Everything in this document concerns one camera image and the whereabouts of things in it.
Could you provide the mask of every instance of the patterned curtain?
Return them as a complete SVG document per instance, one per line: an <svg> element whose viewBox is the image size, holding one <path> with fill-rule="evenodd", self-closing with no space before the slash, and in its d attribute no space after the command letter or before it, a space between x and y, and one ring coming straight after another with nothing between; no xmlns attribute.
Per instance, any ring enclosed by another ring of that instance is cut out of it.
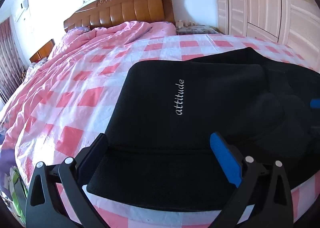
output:
<svg viewBox="0 0 320 228"><path fill-rule="evenodd" d="M23 63L14 44L8 18L0 24L0 99L5 104L21 85Z"/></svg>

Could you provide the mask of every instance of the blue gripper pad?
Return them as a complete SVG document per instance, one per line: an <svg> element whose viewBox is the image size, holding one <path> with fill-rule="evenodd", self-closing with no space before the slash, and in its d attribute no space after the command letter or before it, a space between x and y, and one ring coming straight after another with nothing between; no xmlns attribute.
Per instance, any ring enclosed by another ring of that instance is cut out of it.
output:
<svg viewBox="0 0 320 228"><path fill-rule="evenodd" d="M313 109L320 109L320 99L311 99L310 107Z"/></svg>
<svg viewBox="0 0 320 228"><path fill-rule="evenodd" d="M241 178L241 167L217 133L210 136L210 147L216 156L228 181L238 188Z"/></svg>

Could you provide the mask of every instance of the red and white checkered sheet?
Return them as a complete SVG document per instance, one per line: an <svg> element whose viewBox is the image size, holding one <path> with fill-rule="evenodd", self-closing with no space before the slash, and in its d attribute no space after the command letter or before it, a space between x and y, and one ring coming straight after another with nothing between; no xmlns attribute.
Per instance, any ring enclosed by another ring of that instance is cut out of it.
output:
<svg viewBox="0 0 320 228"><path fill-rule="evenodd" d="M4 142L4 146L15 145L18 168L29 184L37 162L59 164L68 156L75 157L105 131L127 72L134 63L146 59L187 60L245 47L252 47L276 61L311 68L287 46L247 37L182 35L116 46L106 45L100 39L92 47L64 55L59 63L49 61L51 64L45 74L42 71L33 76L45 81L36 89L30 89L28 101L26 97L18 98L24 102L16 123L22 121L23 128L10 129L6 136L9 142L7 145ZM59 191L70 217L77 220L61 186ZM320 171L292 190L295 220L305 213L319 193ZM219 211L179 213L148 210L86 194L112 228L205 228L219 214ZM247 207L242 221L249 217L252 208Z"/></svg>

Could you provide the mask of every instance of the black garment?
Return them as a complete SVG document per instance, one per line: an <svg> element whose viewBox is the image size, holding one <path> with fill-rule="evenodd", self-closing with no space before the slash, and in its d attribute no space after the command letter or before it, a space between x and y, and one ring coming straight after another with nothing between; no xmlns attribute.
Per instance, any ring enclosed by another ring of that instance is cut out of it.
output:
<svg viewBox="0 0 320 228"><path fill-rule="evenodd" d="M222 209L235 186L210 149L215 131L244 156L282 161L294 188L320 169L314 128L320 117L310 109L318 97L318 73L252 48L136 63L106 130L109 149L87 190L144 208Z"/></svg>

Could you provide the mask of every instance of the headboard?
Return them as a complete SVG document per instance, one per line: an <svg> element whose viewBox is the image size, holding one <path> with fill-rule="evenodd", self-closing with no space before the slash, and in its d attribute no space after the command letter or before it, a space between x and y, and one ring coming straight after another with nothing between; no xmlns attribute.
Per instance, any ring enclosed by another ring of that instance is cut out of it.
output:
<svg viewBox="0 0 320 228"><path fill-rule="evenodd" d="M97 0L64 21L64 29L112 27L126 21L174 22L171 0Z"/></svg>

